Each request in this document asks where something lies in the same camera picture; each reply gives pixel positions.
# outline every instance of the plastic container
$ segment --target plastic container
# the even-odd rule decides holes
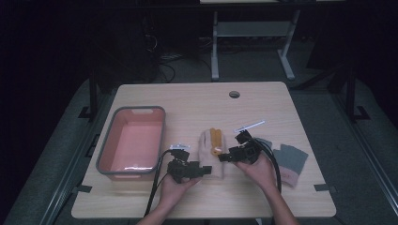
[[[153,177],[161,152],[165,115],[159,106],[116,110],[99,152],[97,170],[112,180]]]

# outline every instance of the wooden table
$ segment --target wooden table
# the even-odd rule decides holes
[[[238,91],[239,98],[229,97]],[[162,106],[166,111],[163,149],[171,144],[191,146],[189,160],[197,160],[198,140],[209,128],[220,128],[227,147],[236,146],[234,129],[266,120],[251,128],[254,137],[305,151],[309,156],[298,185],[283,185],[282,194],[296,217],[332,217],[336,213],[328,191],[316,191],[325,184],[298,113],[282,82],[210,82],[179,84],[122,85],[100,134],[83,185],[72,209],[76,218],[141,218],[144,215],[152,182],[111,181],[96,169],[104,134],[116,109],[122,106]],[[164,174],[167,157],[163,161]],[[153,206],[157,205],[159,191]],[[202,180],[191,188],[170,218],[269,218],[272,212],[260,189],[233,164],[224,167],[223,180]]]

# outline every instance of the finger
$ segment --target finger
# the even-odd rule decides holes
[[[249,165],[248,164],[246,164],[246,163],[244,163],[244,162],[241,162],[241,161],[238,161],[238,162],[234,162],[234,165],[236,165],[238,168],[240,168],[242,171],[244,171]]]

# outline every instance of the black cable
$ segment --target black cable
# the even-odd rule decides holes
[[[160,182],[158,183],[158,185],[156,186],[156,189],[159,188],[159,186],[161,185],[161,182],[164,180],[164,177],[166,177],[166,175],[169,174],[168,172],[161,178]]]
[[[159,175],[161,173],[161,164],[163,163],[163,158],[167,153],[169,153],[171,151],[172,150],[168,149],[168,150],[164,151],[163,154],[161,154],[161,156],[159,157],[159,162],[156,167],[155,178],[153,179],[152,190],[151,190],[151,193],[149,196],[148,205],[146,206],[146,211],[145,211],[144,217],[149,214],[150,207],[152,206],[153,198],[155,197],[156,190],[158,189],[158,180],[159,180]]]
[[[275,169],[275,173],[276,173],[276,184],[278,187],[279,192],[282,192],[282,182],[281,182],[281,172],[279,171],[279,166],[278,166],[278,162],[276,161],[276,158],[273,156],[272,151],[270,151],[269,146],[266,144],[266,146],[268,146],[268,149],[261,144],[259,141],[257,141],[256,139],[252,138],[252,140],[261,147],[261,149],[263,149],[263,152],[265,152],[268,156],[268,158],[271,160],[272,165],[274,166]]]

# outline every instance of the gray carpet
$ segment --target gray carpet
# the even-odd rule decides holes
[[[295,43],[289,53],[297,78],[288,81],[278,61],[274,47],[266,46],[261,51],[253,50],[235,54],[220,54],[220,82],[265,82],[282,81],[294,86],[312,78],[319,71],[305,68],[312,43]],[[173,83],[210,82],[209,53],[201,60],[181,59],[168,65],[176,70]],[[167,77],[172,70],[162,67]],[[300,218],[301,224],[398,224],[385,194],[370,169],[361,145],[352,132],[352,125],[342,113],[338,102],[340,96],[326,91],[329,79],[317,83],[306,91],[292,91],[292,99],[308,135],[320,169],[327,184],[333,188],[331,196],[337,208],[336,217]],[[370,114],[371,120],[359,121],[355,126],[365,135],[369,144],[396,186],[398,165],[397,130],[378,108],[372,93],[357,82],[357,105]],[[70,214],[76,194],[72,187],[83,178],[90,160],[85,152],[96,134],[100,133],[106,114],[115,95],[99,94],[99,115],[92,123],[78,118],[82,107],[89,104],[88,83],[76,93],[58,127],[54,131],[19,199],[8,215],[6,224],[135,224],[136,219],[76,219]],[[70,171],[71,161],[76,169]],[[70,186],[59,186],[66,172],[70,174]],[[53,196],[62,195],[62,207],[49,216],[48,206]],[[202,220],[167,220],[164,224],[203,224]],[[210,224],[256,224],[254,219],[211,220]]]

